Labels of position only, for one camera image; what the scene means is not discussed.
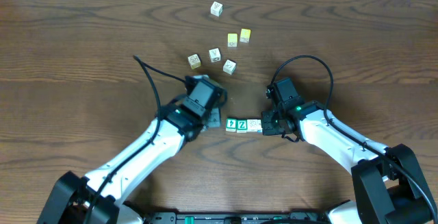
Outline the white block red side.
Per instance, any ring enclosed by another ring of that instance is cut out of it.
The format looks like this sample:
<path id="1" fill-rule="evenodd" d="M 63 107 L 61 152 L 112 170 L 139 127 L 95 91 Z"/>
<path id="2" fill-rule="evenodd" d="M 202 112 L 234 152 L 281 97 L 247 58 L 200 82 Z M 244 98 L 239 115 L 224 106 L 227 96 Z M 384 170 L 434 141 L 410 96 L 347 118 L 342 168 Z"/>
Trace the white block red side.
<path id="1" fill-rule="evenodd" d="M 248 119 L 248 131 L 247 132 L 257 132 L 257 121 L 258 119 Z"/>

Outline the green Z block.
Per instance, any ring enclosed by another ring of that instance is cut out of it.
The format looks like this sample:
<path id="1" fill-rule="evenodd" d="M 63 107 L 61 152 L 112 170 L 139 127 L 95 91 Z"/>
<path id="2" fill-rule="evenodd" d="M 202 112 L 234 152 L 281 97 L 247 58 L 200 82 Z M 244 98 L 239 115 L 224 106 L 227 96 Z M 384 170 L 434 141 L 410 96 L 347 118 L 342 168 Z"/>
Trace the green Z block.
<path id="1" fill-rule="evenodd" d="M 248 122 L 246 119 L 237 120 L 236 122 L 236 132 L 237 133 L 246 133 L 248 131 Z"/>

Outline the white block blue side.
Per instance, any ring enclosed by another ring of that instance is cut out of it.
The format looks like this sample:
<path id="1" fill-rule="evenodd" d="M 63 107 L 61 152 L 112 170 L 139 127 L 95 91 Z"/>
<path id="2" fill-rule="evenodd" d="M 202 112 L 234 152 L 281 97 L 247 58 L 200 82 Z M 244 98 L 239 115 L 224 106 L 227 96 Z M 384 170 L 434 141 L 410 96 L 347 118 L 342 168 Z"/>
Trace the white block blue side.
<path id="1" fill-rule="evenodd" d="M 257 121 L 257 132 L 262 133 L 261 120 Z"/>

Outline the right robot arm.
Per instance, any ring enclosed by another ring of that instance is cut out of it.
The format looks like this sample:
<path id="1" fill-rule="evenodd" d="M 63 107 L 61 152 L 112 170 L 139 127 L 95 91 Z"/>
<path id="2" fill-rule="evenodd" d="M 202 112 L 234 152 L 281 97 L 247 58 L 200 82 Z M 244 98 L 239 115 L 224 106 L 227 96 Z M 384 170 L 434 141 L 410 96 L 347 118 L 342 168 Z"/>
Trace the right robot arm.
<path id="1" fill-rule="evenodd" d="M 273 82 L 266 96 L 272 109 L 262 112 L 262 133 L 308 142 L 352 176 L 355 200 L 327 210 L 325 223 L 427 223 L 437 221 L 437 206 L 413 151 L 362 136 L 317 101 L 306 102 L 291 79 Z"/>

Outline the green lightning block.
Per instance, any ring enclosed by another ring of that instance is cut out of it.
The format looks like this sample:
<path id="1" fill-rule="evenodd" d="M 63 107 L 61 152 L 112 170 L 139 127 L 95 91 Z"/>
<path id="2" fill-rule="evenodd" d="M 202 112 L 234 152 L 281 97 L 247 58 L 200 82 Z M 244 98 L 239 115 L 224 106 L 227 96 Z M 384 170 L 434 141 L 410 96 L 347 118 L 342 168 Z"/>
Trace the green lightning block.
<path id="1" fill-rule="evenodd" d="M 226 122 L 226 131 L 227 132 L 236 132 L 237 131 L 237 120 L 228 118 Z"/>

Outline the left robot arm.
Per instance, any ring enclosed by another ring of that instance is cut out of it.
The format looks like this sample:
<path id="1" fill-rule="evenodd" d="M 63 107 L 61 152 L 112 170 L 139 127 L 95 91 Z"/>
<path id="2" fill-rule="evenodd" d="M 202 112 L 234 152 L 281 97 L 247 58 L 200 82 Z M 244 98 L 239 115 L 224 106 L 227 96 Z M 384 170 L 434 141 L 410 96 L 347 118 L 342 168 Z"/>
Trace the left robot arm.
<path id="1" fill-rule="evenodd" d="M 206 75 L 185 79 L 186 94 L 159 105 L 156 117 L 139 138 L 115 158 L 79 177 L 59 178 L 38 218 L 39 223 L 141 223 L 124 205 L 127 197 L 161 163 L 196 139 L 211 111 L 227 101 L 227 91 Z"/>

